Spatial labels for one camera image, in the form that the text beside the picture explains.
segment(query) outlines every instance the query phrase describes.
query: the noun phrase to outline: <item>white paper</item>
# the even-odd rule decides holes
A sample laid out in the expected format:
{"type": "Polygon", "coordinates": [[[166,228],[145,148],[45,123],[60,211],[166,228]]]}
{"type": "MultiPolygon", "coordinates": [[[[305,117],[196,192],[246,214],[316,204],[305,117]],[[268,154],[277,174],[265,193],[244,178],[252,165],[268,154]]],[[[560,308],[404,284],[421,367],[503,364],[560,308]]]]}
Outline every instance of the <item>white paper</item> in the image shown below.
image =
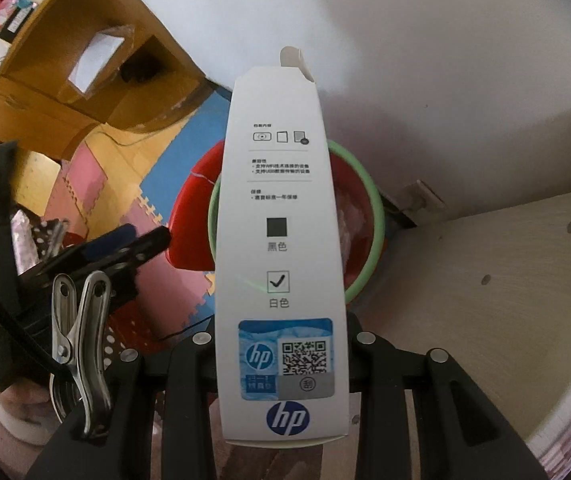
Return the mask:
{"type": "Polygon", "coordinates": [[[68,81],[85,94],[124,41],[124,38],[115,38],[101,32],[96,34],[83,51],[68,81]]]}

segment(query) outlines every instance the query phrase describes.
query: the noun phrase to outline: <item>metal rivet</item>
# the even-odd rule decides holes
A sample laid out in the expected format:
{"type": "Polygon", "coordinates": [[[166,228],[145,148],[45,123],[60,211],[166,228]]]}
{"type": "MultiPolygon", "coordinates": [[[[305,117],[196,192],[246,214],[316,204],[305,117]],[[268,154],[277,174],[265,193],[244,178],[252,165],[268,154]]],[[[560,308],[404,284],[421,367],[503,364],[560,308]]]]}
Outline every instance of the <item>metal rivet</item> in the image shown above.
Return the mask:
{"type": "Polygon", "coordinates": [[[192,336],[192,341],[195,345],[205,345],[210,343],[212,336],[208,332],[199,332],[192,336]]]}
{"type": "Polygon", "coordinates": [[[450,357],[450,355],[442,348],[435,348],[430,352],[430,359],[435,363],[445,363],[448,360],[448,357],[450,357]]]}
{"type": "Polygon", "coordinates": [[[119,358],[124,363],[131,363],[137,357],[139,357],[139,352],[137,352],[134,348],[126,348],[119,354],[119,358]]]}
{"type": "Polygon", "coordinates": [[[359,341],[363,345],[371,345],[376,341],[376,335],[372,332],[359,332],[357,334],[357,341],[359,341]]]}

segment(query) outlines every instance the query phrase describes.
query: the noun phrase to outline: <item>wooden furniture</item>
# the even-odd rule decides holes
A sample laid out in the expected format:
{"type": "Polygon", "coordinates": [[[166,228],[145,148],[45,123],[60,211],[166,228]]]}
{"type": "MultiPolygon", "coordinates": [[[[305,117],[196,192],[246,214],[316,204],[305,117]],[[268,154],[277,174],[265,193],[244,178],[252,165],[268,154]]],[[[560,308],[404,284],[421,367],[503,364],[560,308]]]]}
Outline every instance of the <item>wooden furniture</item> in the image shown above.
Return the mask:
{"type": "Polygon", "coordinates": [[[55,160],[70,158],[94,127],[146,133],[194,110],[208,86],[203,74],[141,0],[44,0],[0,65],[0,142],[55,160]],[[127,48],[102,70],[89,97],[67,79],[98,32],[127,27],[127,48]],[[158,70],[139,82],[118,73],[126,59],[153,57],[158,70]]]}

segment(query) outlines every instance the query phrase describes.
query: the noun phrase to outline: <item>hp logo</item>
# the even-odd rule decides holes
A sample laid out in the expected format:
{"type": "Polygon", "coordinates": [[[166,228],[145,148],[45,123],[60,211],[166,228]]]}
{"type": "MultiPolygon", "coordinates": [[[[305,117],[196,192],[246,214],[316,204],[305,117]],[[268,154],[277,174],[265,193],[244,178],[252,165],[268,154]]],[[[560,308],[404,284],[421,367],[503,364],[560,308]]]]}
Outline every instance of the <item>hp logo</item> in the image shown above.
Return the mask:
{"type": "Polygon", "coordinates": [[[265,370],[272,364],[272,361],[274,361],[274,356],[268,345],[255,343],[248,348],[246,361],[255,370],[265,370]]]}
{"type": "Polygon", "coordinates": [[[297,435],[310,424],[310,413],[306,407],[294,400],[277,402],[266,415],[268,427],[283,436],[297,435]]]}

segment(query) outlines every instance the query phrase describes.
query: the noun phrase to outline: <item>black square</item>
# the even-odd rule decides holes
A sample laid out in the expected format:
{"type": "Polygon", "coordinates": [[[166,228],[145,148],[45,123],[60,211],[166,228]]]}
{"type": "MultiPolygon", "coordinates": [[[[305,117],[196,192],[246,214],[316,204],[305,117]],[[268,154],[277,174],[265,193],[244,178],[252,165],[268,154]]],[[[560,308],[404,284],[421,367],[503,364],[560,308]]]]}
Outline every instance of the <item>black square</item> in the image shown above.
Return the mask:
{"type": "Polygon", "coordinates": [[[268,237],[287,236],[287,218],[268,218],[268,237]]]}

